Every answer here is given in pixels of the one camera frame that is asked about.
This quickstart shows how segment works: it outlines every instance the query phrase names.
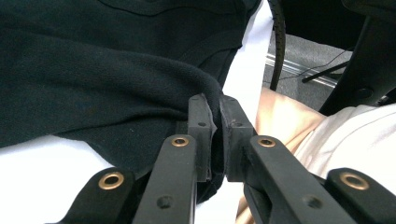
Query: cable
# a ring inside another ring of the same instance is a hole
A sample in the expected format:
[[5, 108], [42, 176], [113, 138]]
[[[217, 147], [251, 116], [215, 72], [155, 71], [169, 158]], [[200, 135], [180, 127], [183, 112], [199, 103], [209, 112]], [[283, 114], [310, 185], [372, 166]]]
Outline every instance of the cable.
[[282, 78], [279, 79], [279, 81], [280, 81], [280, 80], [289, 79], [289, 78], [297, 78], [297, 77], [302, 76], [304, 73], [306, 73], [306, 72], [308, 72], [308, 71], [311, 71], [312, 69], [325, 67], [325, 66], [329, 65], [330, 63], [334, 62], [334, 60], [337, 59], [338, 57], [340, 57], [343, 53], [345, 53], [345, 52], [347, 52], [347, 51], [350, 51], [350, 50], [352, 50], [352, 49], [354, 49], [354, 48], [355, 48], [355, 47], [350, 47], [350, 48], [348, 48], [348, 49], [345, 49], [344, 51], [342, 51], [341, 53], [339, 53], [337, 56], [335, 56], [331, 61], [329, 61], [329, 62], [326, 63], [326, 64], [308, 68], [308, 69], [306, 69], [305, 71], [303, 71], [302, 73], [300, 73], [300, 74], [297, 75], [297, 76], [293, 76], [293, 77], [282, 77]]

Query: gray floor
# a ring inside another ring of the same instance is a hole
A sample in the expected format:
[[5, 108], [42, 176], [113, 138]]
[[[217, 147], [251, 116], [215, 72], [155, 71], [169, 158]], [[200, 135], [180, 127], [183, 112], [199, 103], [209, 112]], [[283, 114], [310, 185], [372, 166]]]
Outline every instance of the gray floor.
[[[339, 54], [341, 55], [329, 65], [309, 70], [302, 76], [297, 77], [308, 68], [329, 63]], [[285, 64], [276, 91], [319, 110], [332, 92], [332, 88], [336, 81], [327, 77], [319, 80], [320, 83], [316, 81], [303, 83], [301, 80], [306, 76], [312, 76], [317, 72], [349, 60], [351, 54], [350, 51], [344, 52], [342, 49], [320, 45], [312, 41], [301, 39], [300, 37], [287, 35]], [[264, 87], [269, 87], [269, 82], [271, 81], [273, 73], [273, 64], [270, 61], [273, 60], [274, 57], [271, 57], [271, 55], [275, 55], [274, 34], [272, 35], [270, 48], [268, 50], [268, 60], [265, 66], [262, 83]]]

